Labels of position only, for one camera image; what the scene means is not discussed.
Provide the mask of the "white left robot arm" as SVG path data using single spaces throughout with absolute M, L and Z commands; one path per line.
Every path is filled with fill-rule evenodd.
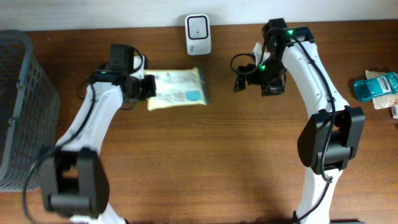
M 110 186 L 100 160 L 104 137 L 124 103 L 156 95 L 147 58 L 135 47 L 112 44 L 110 59 L 84 82 L 86 93 L 72 124 L 35 166 L 44 209 L 72 223 L 127 223 L 109 203 Z

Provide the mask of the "beige kraft paper pouch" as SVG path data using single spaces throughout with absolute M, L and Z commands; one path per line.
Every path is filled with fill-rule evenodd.
M 385 72 L 365 71 L 367 79 L 380 77 L 385 74 Z M 390 108 L 394 103 L 397 103 L 397 93 L 373 98 L 372 102 L 376 110 Z

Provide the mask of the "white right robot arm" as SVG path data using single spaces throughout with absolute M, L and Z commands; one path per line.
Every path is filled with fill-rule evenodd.
M 308 116 L 297 141 L 305 167 L 303 193 L 291 223 L 331 223 L 335 187 L 358 151 L 364 112 L 350 107 L 335 88 L 308 27 L 289 28 L 283 18 L 271 19 L 262 36 L 249 54 L 253 62 L 234 69 L 234 91 L 257 85 L 262 96 L 281 95 L 291 74 Z

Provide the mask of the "teal mouthwash bottle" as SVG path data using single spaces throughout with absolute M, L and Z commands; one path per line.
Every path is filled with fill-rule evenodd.
M 397 74 L 387 73 L 367 80 L 358 80 L 353 84 L 354 93 L 361 102 L 370 101 L 380 96 L 397 93 Z

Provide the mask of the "orange small snack packet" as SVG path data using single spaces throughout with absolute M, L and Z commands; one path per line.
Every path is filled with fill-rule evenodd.
M 398 119 L 398 104 L 394 103 L 391 106 L 391 114 L 393 119 Z

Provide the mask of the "yellow wet wipes pack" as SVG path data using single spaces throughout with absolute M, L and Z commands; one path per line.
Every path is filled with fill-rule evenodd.
M 197 68 L 186 70 L 145 70 L 155 77 L 156 94 L 147 100 L 147 109 L 209 105 L 205 77 Z

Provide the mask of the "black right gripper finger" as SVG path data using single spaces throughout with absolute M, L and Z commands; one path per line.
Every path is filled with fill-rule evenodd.
M 285 88 L 282 86 L 262 86 L 261 87 L 261 96 L 275 96 L 281 95 L 285 92 Z
M 243 91 L 246 89 L 246 76 L 242 74 L 236 74 L 236 81 L 234 83 L 234 92 Z

